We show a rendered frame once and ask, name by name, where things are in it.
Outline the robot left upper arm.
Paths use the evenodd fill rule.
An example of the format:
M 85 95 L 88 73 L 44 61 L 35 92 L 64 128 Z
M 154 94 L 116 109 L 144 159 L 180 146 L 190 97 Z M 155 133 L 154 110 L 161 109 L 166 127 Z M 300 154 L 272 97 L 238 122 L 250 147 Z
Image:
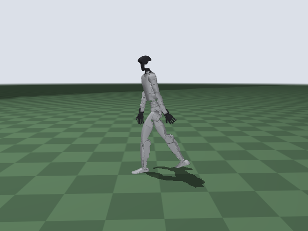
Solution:
M 154 90 L 154 93 L 153 93 L 152 97 L 153 97 L 153 99 L 157 99 L 156 93 L 159 92 L 159 87 L 158 87 L 158 84 L 157 84 L 156 75 L 155 74 L 149 74 L 148 75 L 148 80 L 151 83 L 152 89 Z

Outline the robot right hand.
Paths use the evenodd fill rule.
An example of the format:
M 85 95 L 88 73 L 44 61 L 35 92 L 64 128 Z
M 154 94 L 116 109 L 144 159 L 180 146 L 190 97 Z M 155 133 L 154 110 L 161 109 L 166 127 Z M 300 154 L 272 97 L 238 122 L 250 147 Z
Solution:
M 136 117 L 136 120 L 138 119 L 138 124 L 143 124 L 144 123 L 144 121 L 143 121 L 143 113 L 144 112 L 141 112 L 141 108 L 139 108 L 139 114 Z

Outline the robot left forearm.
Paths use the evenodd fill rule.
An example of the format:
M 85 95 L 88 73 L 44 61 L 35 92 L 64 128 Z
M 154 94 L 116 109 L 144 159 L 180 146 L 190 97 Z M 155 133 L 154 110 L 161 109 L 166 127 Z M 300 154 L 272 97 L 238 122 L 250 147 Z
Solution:
M 159 92 L 156 93 L 156 97 L 158 98 L 156 102 L 158 103 L 159 109 L 163 112 L 163 114 L 167 114 L 168 112 L 164 106 L 163 98 Z

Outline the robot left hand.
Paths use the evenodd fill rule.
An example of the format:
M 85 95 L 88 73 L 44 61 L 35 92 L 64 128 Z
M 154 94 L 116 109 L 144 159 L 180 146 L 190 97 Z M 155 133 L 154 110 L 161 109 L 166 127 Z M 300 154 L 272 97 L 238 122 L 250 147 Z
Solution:
M 166 109 L 167 110 L 167 109 Z M 167 121 L 171 124 L 173 124 L 173 122 L 175 122 L 176 121 L 176 119 L 171 115 L 171 114 L 169 114 L 169 111 L 167 110 L 167 114 L 163 114 L 164 116 L 166 116 L 165 118 L 166 118 L 166 123 L 167 123 Z M 163 113 L 163 112 L 162 112 Z M 173 122 L 172 122 L 172 121 Z M 175 120 L 175 121 L 174 121 Z

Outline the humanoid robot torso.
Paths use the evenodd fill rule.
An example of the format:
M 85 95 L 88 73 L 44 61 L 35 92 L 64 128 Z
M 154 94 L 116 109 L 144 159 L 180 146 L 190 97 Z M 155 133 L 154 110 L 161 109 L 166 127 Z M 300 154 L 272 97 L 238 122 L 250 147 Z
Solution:
M 151 111 L 159 111 L 160 115 L 162 115 L 162 111 L 159 109 L 158 103 L 153 99 L 152 95 L 154 93 L 154 90 L 152 89 L 151 83 L 148 80 L 148 75 L 149 74 L 155 74 L 153 72 L 147 71 L 146 74 L 143 74 L 141 77 L 141 83 L 143 86 L 143 90 L 146 96 L 146 99 L 150 102 L 151 105 Z

